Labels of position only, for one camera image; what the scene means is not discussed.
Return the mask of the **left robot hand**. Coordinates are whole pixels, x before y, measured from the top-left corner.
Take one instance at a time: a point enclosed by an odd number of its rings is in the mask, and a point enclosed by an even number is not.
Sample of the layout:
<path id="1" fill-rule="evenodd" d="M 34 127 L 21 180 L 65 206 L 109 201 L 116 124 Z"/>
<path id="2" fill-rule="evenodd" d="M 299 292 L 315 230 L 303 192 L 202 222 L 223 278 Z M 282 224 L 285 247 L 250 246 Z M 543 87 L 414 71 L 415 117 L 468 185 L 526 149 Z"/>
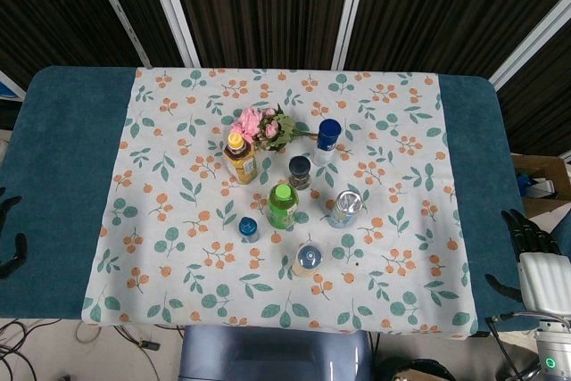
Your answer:
<path id="1" fill-rule="evenodd" d="M 0 203 L 0 233 L 4 228 L 4 224 L 8 215 L 8 212 L 12 207 L 20 203 L 22 197 L 16 195 L 7 199 L 4 199 Z M 14 255 L 6 262 L 0 261 L 0 280 L 6 280 L 11 274 L 13 274 L 17 269 L 19 269 L 26 261 L 28 256 L 28 241 L 27 237 L 23 233 L 18 233 L 14 238 Z"/>

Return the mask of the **silver drink can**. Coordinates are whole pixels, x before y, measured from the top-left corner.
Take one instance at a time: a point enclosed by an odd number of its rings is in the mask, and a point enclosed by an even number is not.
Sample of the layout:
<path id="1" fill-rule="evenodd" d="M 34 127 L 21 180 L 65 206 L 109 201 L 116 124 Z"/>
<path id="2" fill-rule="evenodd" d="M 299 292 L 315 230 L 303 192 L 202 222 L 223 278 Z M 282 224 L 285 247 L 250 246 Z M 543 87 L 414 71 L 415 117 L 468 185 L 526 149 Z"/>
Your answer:
<path id="1" fill-rule="evenodd" d="M 332 228 L 348 228 L 363 208 L 361 196 L 352 190 L 343 190 L 336 200 L 328 217 Z"/>

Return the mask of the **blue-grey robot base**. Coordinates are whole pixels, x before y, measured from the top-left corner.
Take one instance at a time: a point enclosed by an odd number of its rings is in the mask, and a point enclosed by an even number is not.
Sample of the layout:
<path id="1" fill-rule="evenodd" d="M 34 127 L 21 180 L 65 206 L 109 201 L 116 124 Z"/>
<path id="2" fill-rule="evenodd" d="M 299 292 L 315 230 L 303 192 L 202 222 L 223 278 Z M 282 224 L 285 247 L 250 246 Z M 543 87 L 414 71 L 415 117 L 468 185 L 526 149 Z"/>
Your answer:
<path id="1" fill-rule="evenodd" d="M 178 381 L 371 381 L 368 335 L 189 326 Z"/>

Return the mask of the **teal table cover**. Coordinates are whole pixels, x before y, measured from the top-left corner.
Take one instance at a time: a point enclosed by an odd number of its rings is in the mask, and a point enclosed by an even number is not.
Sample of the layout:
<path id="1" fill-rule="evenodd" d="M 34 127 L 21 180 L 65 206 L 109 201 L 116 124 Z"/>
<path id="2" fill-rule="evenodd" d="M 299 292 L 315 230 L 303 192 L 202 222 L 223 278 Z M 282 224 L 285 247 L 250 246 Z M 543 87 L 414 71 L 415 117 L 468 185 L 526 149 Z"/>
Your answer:
<path id="1" fill-rule="evenodd" d="M 132 68 L 50 66 L 32 79 L 0 165 L 0 186 L 21 197 L 0 261 L 17 233 L 29 245 L 24 264 L 0 279 L 0 319 L 79 318 L 134 78 Z M 518 311 L 485 280 L 516 284 L 501 211 L 523 207 L 498 97 L 487 79 L 439 82 L 477 316 Z"/>

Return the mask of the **black round object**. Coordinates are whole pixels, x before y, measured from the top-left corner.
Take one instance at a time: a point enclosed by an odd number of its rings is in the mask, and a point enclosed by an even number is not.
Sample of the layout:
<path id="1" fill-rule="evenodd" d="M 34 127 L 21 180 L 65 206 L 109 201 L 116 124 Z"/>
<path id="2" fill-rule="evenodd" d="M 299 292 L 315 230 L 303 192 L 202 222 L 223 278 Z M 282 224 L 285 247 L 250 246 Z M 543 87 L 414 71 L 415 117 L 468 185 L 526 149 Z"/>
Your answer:
<path id="1" fill-rule="evenodd" d="M 437 360 L 391 357 L 375 370 L 375 381 L 457 381 Z"/>

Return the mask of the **floral print tablecloth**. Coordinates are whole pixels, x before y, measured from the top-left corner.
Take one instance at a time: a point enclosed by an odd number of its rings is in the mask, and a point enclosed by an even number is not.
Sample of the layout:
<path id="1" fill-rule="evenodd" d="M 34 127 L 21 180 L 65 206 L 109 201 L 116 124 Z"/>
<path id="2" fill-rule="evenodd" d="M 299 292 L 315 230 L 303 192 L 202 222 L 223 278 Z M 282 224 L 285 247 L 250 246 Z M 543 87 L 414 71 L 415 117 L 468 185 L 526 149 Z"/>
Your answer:
<path id="1" fill-rule="evenodd" d="M 475 300 L 456 197 L 439 76 L 422 72 L 139 69 L 81 316 L 116 325 L 209 324 L 464 338 Z M 255 151 L 241 185 L 223 152 L 242 111 L 280 106 L 302 129 L 342 128 L 331 161 L 317 140 Z M 309 159 L 294 224 L 268 219 L 289 162 Z M 348 228 L 328 217 L 352 190 L 363 208 Z M 257 242 L 243 243 L 242 217 Z M 297 277 L 295 255 L 323 261 Z"/>

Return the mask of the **blue and white sign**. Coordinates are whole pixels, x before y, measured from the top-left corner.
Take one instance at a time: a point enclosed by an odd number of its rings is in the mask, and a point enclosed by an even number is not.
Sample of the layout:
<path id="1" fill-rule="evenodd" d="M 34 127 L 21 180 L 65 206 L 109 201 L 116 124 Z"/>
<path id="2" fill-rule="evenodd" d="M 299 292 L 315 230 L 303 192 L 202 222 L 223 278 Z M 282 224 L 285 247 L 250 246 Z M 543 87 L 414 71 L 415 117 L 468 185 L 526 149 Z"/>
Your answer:
<path id="1" fill-rule="evenodd" d="M 0 98 L 22 102 L 26 91 L 0 70 Z"/>

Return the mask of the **small blue spray bottle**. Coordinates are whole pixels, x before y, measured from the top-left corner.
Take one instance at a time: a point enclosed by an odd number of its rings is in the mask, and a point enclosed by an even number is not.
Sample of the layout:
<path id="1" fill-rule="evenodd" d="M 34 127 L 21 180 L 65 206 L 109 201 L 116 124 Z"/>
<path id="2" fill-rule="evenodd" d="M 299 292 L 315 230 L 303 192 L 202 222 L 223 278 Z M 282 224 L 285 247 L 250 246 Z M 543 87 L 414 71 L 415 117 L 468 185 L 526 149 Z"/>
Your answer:
<path id="1" fill-rule="evenodd" d="M 243 243 L 255 243 L 260 238 L 260 231 L 255 219 L 242 217 L 238 224 L 238 232 Z"/>

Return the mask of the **clear-capped seasoning jar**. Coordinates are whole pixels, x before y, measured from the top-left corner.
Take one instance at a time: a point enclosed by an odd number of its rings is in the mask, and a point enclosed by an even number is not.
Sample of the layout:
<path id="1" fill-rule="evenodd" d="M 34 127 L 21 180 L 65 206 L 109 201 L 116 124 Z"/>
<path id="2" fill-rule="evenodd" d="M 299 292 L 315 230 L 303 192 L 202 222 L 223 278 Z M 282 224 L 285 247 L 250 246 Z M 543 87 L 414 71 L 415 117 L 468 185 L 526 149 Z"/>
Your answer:
<path id="1" fill-rule="evenodd" d="M 314 244 L 305 244 L 295 255 L 292 271 L 297 277 L 310 277 L 316 273 L 322 261 L 320 249 Z"/>

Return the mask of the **yellow-capped tea bottle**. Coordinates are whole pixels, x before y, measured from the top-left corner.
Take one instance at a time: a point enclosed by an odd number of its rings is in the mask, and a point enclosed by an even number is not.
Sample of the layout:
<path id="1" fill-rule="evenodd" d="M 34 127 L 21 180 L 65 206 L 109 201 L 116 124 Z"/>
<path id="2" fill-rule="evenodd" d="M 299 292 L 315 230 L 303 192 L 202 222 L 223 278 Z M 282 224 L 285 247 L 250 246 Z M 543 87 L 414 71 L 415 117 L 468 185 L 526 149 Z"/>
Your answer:
<path id="1" fill-rule="evenodd" d="M 258 175 L 254 147 L 241 134 L 230 132 L 223 152 L 229 172 L 241 185 L 251 183 Z"/>

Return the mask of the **blue-capped salt shaker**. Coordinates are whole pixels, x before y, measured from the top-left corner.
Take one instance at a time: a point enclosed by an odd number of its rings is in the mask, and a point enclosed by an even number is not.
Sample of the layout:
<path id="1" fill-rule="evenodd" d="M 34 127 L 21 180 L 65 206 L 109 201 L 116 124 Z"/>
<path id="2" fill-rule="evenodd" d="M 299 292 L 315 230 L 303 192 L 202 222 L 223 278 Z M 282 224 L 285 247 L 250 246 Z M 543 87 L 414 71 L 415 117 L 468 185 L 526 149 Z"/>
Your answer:
<path id="1" fill-rule="evenodd" d="M 331 161 L 341 132 L 341 125 L 337 120 L 325 119 L 320 122 L 317 143 L 312 155 L 312 161 L 316 166 L 323 167 Z"/>

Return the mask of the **green-capped green drink bottle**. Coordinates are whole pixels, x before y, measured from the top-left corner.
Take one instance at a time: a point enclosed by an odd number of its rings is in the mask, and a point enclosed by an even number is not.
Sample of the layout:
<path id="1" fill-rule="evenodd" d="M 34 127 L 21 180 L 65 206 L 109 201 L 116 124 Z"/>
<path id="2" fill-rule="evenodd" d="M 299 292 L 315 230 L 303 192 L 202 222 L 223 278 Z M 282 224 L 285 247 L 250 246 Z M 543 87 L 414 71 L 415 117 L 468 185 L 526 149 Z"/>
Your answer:
<path id="1" fill-rule="evenodd" d="M 298 204 L 298 194 L 291 185 L 281 183 L 273 186 L 268 198 L 270 224 L 277 229 L 290 228 L 294 224 Z"/>

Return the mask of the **black-capped pepper grinder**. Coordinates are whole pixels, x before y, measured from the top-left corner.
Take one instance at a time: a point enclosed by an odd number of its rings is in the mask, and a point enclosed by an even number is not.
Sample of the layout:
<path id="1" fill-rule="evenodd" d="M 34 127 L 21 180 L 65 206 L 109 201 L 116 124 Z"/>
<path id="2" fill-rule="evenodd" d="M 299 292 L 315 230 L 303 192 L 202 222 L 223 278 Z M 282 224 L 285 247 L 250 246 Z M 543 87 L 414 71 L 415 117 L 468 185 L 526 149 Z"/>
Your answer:
<path id="1" fill-rule="evenodd" d="M 310 161 L 307 157 L 298 155 L 289 162 L 289 184 L 296 190 L 306 189 L 310 185 Z"/>

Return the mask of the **thin white partition frame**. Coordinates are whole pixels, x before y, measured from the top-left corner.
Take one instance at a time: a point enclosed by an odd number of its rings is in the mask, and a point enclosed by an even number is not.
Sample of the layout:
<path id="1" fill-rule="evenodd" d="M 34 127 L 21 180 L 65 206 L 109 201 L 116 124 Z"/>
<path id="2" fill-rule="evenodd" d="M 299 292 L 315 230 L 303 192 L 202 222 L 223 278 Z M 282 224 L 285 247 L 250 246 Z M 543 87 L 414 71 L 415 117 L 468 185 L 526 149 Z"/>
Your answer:
<path id="1" fill-rule="evenodd" d="M 133 26 L 131 25 L 128 16 L 126 15 L 120 0 L 108 0 L 112 9 L 114 10 L 117 18 L 120 21 L 121 26 L 124 28 L 129 41 L 131 42 L 132 46 L 134 47 L 135 51 L 137 52 L 137 55 L 139 57 L 139 60 L 141 61 L 141 63 L 146 67 L 146 68 L 150 68 L 151 67 L 151 62 L 150 59 L 143 47 L 143 45 L 141 44 Z"/>

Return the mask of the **wide white partition frame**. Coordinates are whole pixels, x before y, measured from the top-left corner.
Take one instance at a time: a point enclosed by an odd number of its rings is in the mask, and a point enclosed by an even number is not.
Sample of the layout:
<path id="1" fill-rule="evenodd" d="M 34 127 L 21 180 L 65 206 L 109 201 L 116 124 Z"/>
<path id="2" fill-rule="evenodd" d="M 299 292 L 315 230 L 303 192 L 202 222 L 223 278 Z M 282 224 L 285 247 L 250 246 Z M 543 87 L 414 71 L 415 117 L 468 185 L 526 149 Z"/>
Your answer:
<path id="1" fill-rule="evenodd" d="M 185 67 L 201 68 L 181 0 L 159 0 Z"/>

